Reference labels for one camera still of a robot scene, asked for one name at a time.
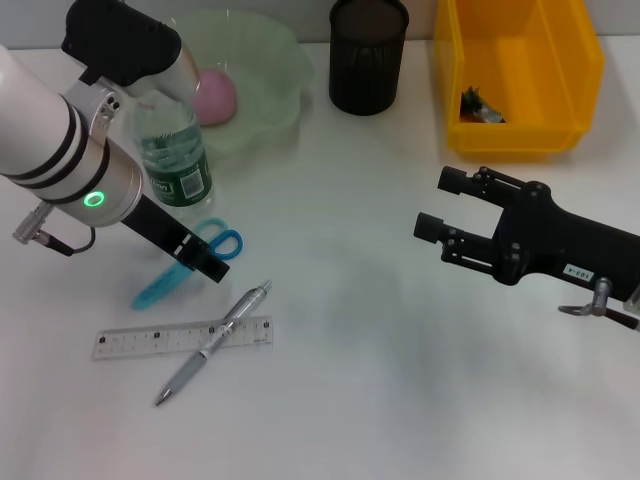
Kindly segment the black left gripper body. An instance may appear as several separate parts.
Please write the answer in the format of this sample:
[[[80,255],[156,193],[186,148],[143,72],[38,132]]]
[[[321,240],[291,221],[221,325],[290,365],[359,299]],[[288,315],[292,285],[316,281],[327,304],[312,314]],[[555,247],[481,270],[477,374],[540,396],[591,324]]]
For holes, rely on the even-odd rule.
[[[175,260],[192,260],[192,232],[146,195],[122,223]]]

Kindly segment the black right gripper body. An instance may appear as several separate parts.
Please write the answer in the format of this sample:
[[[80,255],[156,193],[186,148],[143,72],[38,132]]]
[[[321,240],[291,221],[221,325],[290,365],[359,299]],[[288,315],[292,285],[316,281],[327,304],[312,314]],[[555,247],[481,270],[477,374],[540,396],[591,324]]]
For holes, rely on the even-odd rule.
[[[542,274],[593,289],[606,278],[619,301],[640,286],[640,236],[563,210],[544,184],[529,182],[512,196],[493,243],[498,261],[492,276],[504,285]]]

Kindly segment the blue capped scissors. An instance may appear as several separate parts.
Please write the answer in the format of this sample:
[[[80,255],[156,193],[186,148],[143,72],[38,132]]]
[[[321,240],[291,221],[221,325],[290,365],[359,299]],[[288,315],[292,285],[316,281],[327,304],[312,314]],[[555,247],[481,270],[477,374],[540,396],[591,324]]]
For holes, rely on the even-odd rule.
[[[217,258],[228,261],[242,252],[244,240],[241,234],[230,229],[220,218],[211,217],[203,220],[196,225],[194,232],[201,235],[211,229],[214,229],[215,233],[208,239],[208,245]],[[193,271],[186,266],[179,262],[174,263],[134,297],[131,308],[142,311],[153,306],[181,286],[192,274]]]

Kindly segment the clear water bottle green label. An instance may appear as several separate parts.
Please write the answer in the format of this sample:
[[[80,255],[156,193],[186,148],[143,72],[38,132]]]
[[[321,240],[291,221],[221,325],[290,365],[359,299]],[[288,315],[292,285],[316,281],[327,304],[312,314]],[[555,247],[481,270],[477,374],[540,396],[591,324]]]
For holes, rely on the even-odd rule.
[[[212,177],[200,125],[191,108],[151,91],[136,101],[133,139],[156,198],[187,208],[210,198]]]

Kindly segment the pink toy peach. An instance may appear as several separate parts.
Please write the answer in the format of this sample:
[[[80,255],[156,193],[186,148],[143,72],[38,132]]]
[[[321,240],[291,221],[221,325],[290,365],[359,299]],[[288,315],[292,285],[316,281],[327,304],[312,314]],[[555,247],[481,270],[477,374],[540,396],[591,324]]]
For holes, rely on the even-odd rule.
[[[192,107],[201,126],[228,122],[237,110],[237,93],[231,77],[218,69],[201,70]]]

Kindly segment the silver ballpoint pen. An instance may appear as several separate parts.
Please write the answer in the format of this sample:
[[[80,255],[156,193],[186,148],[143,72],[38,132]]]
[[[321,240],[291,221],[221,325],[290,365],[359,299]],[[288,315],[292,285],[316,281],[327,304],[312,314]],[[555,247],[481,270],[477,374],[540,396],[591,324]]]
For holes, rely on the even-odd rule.
[[[209,357],[235,331],[239,320],[248,318],[266,298],[272,287],[267,280],[262,285],[247,291],[223,318],[224,324],[213,334],[200,350],[193,353],[180,369],[169,379],[154,401],[156,407],[161,406],[169,398],[179,393],[193,377],[204,367]]]

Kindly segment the clear plastic ruler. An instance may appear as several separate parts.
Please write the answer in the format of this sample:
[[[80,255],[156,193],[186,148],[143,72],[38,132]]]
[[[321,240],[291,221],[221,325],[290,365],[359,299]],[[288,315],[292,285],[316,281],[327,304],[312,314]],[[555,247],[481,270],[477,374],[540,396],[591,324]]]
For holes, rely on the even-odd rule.
[[[143,358],[154,355],[195,352],[224,329],[227,321],[214,320],[100,331],[95,339],[93,361]],[[273,340],[270,316],[237,320],[223,347],[268,344]]]

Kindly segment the green translucent plastic fruit plate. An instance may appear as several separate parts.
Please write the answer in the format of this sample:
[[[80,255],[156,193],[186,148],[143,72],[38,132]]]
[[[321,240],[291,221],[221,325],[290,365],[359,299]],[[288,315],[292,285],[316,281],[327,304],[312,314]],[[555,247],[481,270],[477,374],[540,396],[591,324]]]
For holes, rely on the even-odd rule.
[[[194,10],[169,20],[197,66],[224,71],[234,83],[237,111],[202,129],[207,149],[221,158],[274,139],[300,115],[313,66],[295,34],[257,12]]]

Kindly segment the yellow plastic storage bin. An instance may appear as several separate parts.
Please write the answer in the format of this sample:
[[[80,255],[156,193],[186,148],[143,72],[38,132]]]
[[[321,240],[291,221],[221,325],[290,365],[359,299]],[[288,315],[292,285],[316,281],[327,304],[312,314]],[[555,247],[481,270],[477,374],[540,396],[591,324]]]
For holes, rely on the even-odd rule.
[[[433,48],[446,143],[457,153],[561,153],[590,130],[605,58],[584,0],[439,0]],[[506,122],[462,120],[468,87]]]

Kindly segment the black mesh cylinder bin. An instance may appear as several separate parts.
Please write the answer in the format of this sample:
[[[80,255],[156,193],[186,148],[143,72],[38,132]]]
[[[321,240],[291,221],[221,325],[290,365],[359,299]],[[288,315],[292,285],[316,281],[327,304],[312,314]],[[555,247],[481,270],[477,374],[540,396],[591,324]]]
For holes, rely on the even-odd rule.
[[[395,101],[409,14],[400,0],[337,0],[329,15],[329,97],[356,116]]]

